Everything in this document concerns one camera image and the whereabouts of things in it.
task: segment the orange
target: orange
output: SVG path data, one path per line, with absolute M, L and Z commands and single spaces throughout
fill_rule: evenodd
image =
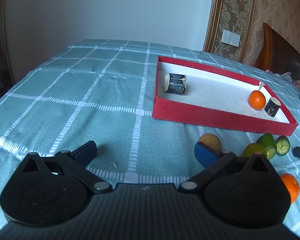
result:
M 255 110 L 261 110 L 266 105 L 266 98 L 259 90 L 254 90 L 249 96 L 249 104 Z
M 284 185 L 286 186 L 287 190 L 289 191 L 290 198 L 291 198 L 291 204 L 295 202 L 297 199 L 299 192 L 300 192 L 300 186 L 298 181 L 295 177 L 291 174 L 283 174 L 280 176 Z

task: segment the wall switch panel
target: wall switch panel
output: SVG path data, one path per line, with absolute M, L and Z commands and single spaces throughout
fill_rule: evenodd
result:
M 240 35 L 230 32 L 228 30 L 223 30 L 221 42 L 232 46 L 239 47 Z

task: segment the patterned wallpaper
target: patterned wallpaper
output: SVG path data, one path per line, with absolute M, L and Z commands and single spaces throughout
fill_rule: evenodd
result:
M 221 43 L 222 32 L 227 29 L 245 38 L 248 27 L 252 0 L 223 0 L 221 18 L 213 54 L 238 61 L 243 46 L 240 39 L 239 47 Z
M 300 0 L 256 0 L 244 64 L 253 65 L 263 47 L 264 22 L 300 53 Z

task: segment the yellow fruit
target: yellow fruit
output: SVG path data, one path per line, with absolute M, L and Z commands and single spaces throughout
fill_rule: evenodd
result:
M 199 138 L 198 142 L 204 143 L 205 145 L 209 146 L 217 152 L 221 151 L 221 141 L 214 134 L 205 133 Z
M 261 152 L 267 156 L 266 149 L 259 143 L 250 143 L 243 151 L 242 157 L 251 157 L 255 152 Z

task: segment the lime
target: lime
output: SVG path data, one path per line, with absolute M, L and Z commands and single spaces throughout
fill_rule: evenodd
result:
M 282 135 L 275 141 L 277 143 L 277 155 L 284 156 L 290 150 L 289 139 Z
M 275 156 L 275 154 L 277 153 L 277 144 L 271 133 L 266 133 L 262 135 L 257 140 L 257 143 L 261 144 L 266 149 L 268 160 L 271 160 L 273 156 Z
M 217 152 L 221 151 L 221 141 L 214 134 L 205 133 L 199 138 L 198 142 L 202 142 L 205 145 L 208 145 L 210 148 L 214 149 Z
M 259 143 L 250 143 L 243 151 L 242 157 L 251 157 L 252 154 L 255 152 L 261 152 L 265 156 L 266 154 L 266 149 Z

